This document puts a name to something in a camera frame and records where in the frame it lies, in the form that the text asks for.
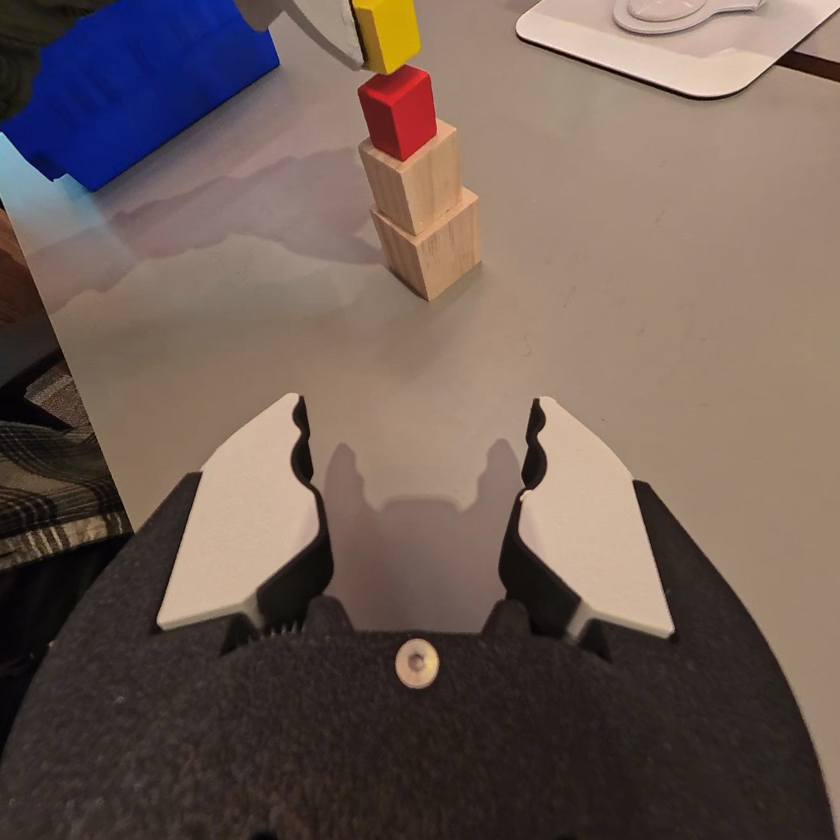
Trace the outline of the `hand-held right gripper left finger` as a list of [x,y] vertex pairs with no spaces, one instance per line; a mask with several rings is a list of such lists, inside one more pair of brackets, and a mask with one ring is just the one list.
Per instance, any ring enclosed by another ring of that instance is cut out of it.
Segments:
[[259,634],[302,628],[333,577],[309,439],[305,398],[290,392],[205,462],[156,617],[160,630],[225,616]]

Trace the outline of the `large natural wooden cube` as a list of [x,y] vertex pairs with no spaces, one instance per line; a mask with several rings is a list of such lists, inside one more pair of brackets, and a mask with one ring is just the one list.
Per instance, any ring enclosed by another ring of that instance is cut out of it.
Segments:
[[480,263],[479,197],[467,188],[456,205],[417,235],[409,234],[375,206],[371,217],[386,264],[426,301]]

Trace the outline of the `white stand with wooden board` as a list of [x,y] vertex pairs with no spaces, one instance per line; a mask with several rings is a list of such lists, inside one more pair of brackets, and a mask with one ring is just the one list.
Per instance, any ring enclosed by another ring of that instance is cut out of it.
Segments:
[[695,99],[756,81],[838,13],[838,1],[542,1],[521,41]]

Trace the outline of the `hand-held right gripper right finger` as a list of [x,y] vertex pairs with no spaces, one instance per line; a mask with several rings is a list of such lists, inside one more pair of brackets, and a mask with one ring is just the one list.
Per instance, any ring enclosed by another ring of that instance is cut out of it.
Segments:
[[506,594],[541,635],[579,642],[604,622],[672,637],[631,472],[546,395],[532,401],[526,440],[498,565]]

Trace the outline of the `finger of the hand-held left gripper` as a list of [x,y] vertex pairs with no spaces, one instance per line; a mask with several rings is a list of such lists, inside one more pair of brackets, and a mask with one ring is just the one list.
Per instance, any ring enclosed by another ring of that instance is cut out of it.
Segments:
[[317,46],[352,70],[365,54],[351,1],[288,1],[287,14]]

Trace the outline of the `person's dark trousers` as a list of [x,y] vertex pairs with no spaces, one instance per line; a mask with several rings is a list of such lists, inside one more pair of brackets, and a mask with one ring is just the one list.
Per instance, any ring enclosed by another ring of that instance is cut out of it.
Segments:
[[1,746],[49,645],[131,536],[123,534],[1,575]]

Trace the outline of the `red wooden cube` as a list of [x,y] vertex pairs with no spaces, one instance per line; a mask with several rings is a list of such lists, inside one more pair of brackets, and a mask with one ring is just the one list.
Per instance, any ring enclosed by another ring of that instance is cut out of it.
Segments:
[[406,161],[437,134],[431,77],[404,65],[390,75],[375,74],[358,88],[373,146]]

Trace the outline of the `person's plaid shirt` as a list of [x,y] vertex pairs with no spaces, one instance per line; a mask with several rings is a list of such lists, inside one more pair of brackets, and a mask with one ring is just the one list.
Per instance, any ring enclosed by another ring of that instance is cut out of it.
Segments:
[[89,423],[1,423],[2,572],[132,533]]

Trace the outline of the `blue plastic bin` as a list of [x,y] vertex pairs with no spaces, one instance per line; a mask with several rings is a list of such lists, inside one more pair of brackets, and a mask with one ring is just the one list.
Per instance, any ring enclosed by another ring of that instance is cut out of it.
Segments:
[[235,2],[116,2],[45,49],[2,132],[50,181],[95,192],[279,63]]

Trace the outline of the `small natural wooden cube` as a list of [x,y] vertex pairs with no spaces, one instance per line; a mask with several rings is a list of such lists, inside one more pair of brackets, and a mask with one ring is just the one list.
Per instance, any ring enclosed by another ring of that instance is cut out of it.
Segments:
[[405,161],[370,139],[360,143],[359,153],[375,208],[410,235],[420,235],[461,199],[457,129],[442,120],[435,136]]

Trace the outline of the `yellow wooden cube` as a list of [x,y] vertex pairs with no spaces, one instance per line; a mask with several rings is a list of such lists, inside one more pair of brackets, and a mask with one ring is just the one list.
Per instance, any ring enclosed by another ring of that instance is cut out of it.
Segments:
[[352,8],[368,70],[391,75],[420,53],[413,1],[352,1]]

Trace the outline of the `black table bracket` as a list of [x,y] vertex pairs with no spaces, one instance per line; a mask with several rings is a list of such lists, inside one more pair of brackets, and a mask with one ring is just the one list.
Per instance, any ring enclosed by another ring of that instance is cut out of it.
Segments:
[[1,392],[25,388],[64,359],[46,312],[1,328]]

